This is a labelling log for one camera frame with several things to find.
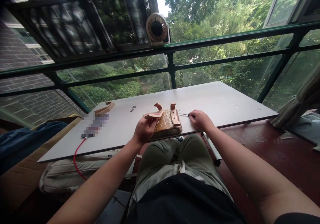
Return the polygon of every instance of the green railing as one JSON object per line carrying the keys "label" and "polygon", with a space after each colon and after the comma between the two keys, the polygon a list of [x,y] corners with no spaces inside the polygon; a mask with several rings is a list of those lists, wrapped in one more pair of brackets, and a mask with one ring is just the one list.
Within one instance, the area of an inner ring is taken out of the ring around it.
{"label": "green railing", "polygon": [[[84,112],[88,113],[90,109],[80,100],[80,98],[77,95],[74,94],[74,92],[70,89],[70,87],[76,87],[76,86],[82,86],[82,85],[88,85],[88,84],[94,84],[94,83],[100,83],[100,82],[109,82],[109,81],[121,80],[125,78],[147,76],[151,74],[168,72],[171,77],[172,88],[175,89],[176,88],[175,72],[178,70],[281,55],[280,60],[278,61],[276,67],[273,69],[268,80],[266,81],[266,84],[264,85],[262,91],[260,92],[257,98],[257,101],[262,103],[262,101],[265,99],[268,92],[271,90],[272,86],[278,79],[279,75],[283,71],[284,67],[286,66],[290,58],[295,53],[320,48],[320,44],[299,47],[299,44],[303,39],[303,37],[310,30],[315,30],[315,29],[320,29],[320,22],[291,24],[291,25],[286,25],[282,27],[267,28],[262,30],[249,31],[249,32],[243,32],[243,33],[237,33],[237,34],[231,34],[231,35],[225,35],[225,36],[219,36],[219,37],[213,37],[213,38],[206,38],[206,39],[194,40],[194,41],[188,41],[188,42],[182,42],[182,43],[173,43],[173,44],[168,44],[164,46],[145,48],[145,49],[129,51],[124,53],[84,58],[80,61],[79,60],[67,61],[67,62],[61,62],[61,63],[41,65],[41,66],[26,67],[26,68],[21,68],[17,70],[3,71],[3,72],[0,72],[0,79],[7,79],[7,78],[43,73],[53,81],[54,85],[48,86],[48,87],[39,87],[34,89],[15,91],[15,92],[1,93],[0,97],[9,97],[9,96],[15,96],[15,95],[21,95],[21,94],[27,94],[27,93],[35,93],[35,92],[41,92],[41,91],[60,89],[74,103],[76,103]],[[284,34],[290,34],[290,33],[293,33],[293,37],[289,45],[280,50],[247,54],[247,55],[236,56],[236,57],[228,57],[228,58],[217,59],[212,61],[191,63],[186,65],[175,65],[174,59],[173,59],[173,54],[177,51],[195,49],[200,47],[208,47],[208,46],[214,46],[214,45],[221,45],[221,44],[232,43],[232,42],[246,41],[246,40],[258,39],[258,38],[272,37],[272,36],[278,36],[278,35],[284,35]],[[145,57],[145,56],[151,56],[156,54],[167,55],[168,57],[167,67],[129,73],[124,75],[118,75],[118,76],[109,76],[109,77],[103,77],[98,79],[76,81],[71,83],[64,82],[56,73],[56,71],[70,69],[70,68],[84,67],[84,66],[95,65],[100,63],[108,63],[113,61]]]}

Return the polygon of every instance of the black shirt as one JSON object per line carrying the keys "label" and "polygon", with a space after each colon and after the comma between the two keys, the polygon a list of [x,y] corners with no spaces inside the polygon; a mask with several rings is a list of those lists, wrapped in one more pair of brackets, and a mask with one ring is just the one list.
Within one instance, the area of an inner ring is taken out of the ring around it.
{"label": "black shirt", "polygon": [[[233,224],[246,220],[225,193],[187,174],[177,174],[150,188],[126,222]],[[284,223],[320,223],[320,218],[288,213],[275,221],[275,224]]]}

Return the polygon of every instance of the cardboard box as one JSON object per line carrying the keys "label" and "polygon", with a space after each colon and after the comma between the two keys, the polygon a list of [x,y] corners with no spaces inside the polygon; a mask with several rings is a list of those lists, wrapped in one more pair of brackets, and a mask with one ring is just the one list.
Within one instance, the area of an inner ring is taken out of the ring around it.
{"label": "cardboard box", "polygon": [[63,121],[68,125],[31,155],[0,176],[1,199],[3,205],[10,213],[18,209],[33,191],[38,188],[40,177],[47,163],[37,163],[37,161],[77,125],[81,121],[81,117],[67,117],[47,122],[53,121]]}

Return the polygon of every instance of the screwdriver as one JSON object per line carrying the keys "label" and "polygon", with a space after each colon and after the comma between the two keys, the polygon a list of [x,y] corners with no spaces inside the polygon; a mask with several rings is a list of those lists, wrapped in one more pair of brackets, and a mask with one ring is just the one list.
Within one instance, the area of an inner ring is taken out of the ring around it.
{"label": "screwdriver", "polygon": [[189,114],[184,114],[184,113],[180,113],[180,115],[186,115],[186,116],[190,116],[190,113]]}

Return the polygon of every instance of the tree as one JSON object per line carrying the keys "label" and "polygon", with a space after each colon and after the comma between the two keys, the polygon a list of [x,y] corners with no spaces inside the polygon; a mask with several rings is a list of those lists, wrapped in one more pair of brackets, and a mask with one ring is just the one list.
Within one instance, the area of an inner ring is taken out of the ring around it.
{"label": "tree", "polygon": [[[128,16],[122,1],[95,0],[95,5],[104,25],[108,28],[108,33],[112,34],[112,41],[132,43],[133,33],[126,19]],[[283,16],[282,9],[290,9],[295,2],[296,0],[279,0],[273,14]],[[166,0],[166,3],[171,7],[167,21],[170,25],[172,42],[183,42],[261,29],[272,0]],[[178,51],[173,55],[174,64],[186,65],[272,51],[287,47],[291,39],[292,34],[287,34]],[[301,45],[319,42],[320,32],[310,32]],[[296,60],[299,60],[301,65],[287,65],[286,78],[277,89],[273,87],[272,90],[275,92],[268,106],[276,109],[281,103],[284,104],[283,102],[290,95],[297,92],[299,85],[293,87],[292,83],[295,80],[298,80],[296,83],[303,82],[317,64],[318,55],[319,53],[312,55],[308,55],[307,52],[301,53]],[[176,86],[179,88],[220,80],[252,98],[257,98],[280,57],[264,57],[179,70],[175,73]],[[305,66],[305,64],[302,65],[303,61],[308,67],[302,70],[301,68]],[[166,65],[166,56],[160,54],[60,71],[58,75],[66,82],[73,82],[75,79],[77,81],[88,80],[154,70],[166,67]],[[170,79],[168,73],[161,73],[95,83],[86,85],[82,89],[74,88],[74,91],[89,107],[92,107],[93,104],[86,93],[94,102],[126,98],[168,90],[171,88]]]}

